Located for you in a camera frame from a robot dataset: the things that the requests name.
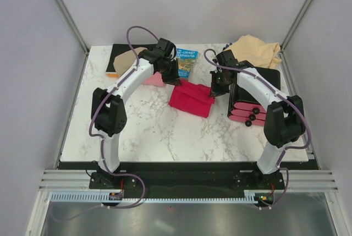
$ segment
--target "red towel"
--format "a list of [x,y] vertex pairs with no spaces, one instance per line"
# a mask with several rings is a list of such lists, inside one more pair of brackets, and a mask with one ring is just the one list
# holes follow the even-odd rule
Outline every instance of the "red towel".
[[215,99],[209,97],[209,94],[210,87],[182,80],[182,86],[175,86],[172,91],[169,105],[180,111],[207,118],[211,105],[215,103]]

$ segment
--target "cardboard piece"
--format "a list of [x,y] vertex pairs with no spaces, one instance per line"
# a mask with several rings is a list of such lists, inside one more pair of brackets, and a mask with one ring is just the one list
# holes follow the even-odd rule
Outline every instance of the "cardboard piece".
[[[144,47],[138,47],[135,49],[137,54],[145,50]],[[118,77],[121,77],[136,61],[136,56],[133,54],[132,50],[124,52],[119,56],[115,57],[114,68]]]

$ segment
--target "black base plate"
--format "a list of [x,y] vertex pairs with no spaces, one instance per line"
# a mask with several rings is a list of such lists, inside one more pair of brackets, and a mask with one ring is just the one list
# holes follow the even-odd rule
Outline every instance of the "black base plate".
[[[244,190],[271,190],[271,184],[275,189],[284,189],[279,172],[259,182],[253,173],[229,166],[227,163],[124,163],[115,173],[138,175],[146,185],[145,198],[149,199],[244,197]],[[92,173],[89,188],[120,189],[122,183],[125,198],[140,197],[142,185],[138,180],[111,177],[105,172]]]
[[[188,169],[189,164],[202,165],[202,168],[214,169],[214,168],[228,168],[234,170],[252,170],[254,169],[256,162],[197,162],[197,163],[187,163],[187,162],[121,162],[120,167],[122,169],[153,169],[154,165],[160,164],[167,166],[169,164],[178,164],[178,169]],[[289,170],[319,170],[317,161],[315,159],[308,160],[307,162],[282,162],[281,167],[285,167]],[[96,170],[97,163],[92,162],[61,162],[57,167],[59,170]]]

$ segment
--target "beige folded fabric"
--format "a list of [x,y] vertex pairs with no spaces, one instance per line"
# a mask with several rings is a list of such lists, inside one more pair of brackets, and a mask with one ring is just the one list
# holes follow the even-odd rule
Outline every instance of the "beige folded fabric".
[[242,36],[225,50],[231,50],[239,62],[247,60],[255,67],[274,69],[281,63],[277,56],[280,51],[278,42],[266,43],[251,35]]
[[[146,48],[138,47],[135,51],[139,54],[145,49]],[[118,77],[121,77],[133,65],[134,61],[136,61],[136,56],[133,54],[132,50],[116,56],[114,60],[114,68]]]

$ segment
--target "beige cloth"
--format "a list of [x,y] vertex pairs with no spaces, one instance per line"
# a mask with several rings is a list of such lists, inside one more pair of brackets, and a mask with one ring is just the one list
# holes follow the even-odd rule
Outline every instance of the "beige cloth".
[[251,35],[242,36],[225,50],[231,50],[239,62],[247,60],[255,67],[274,69],[281,63],[277,56],[280,51],[278,42],[266,43]]

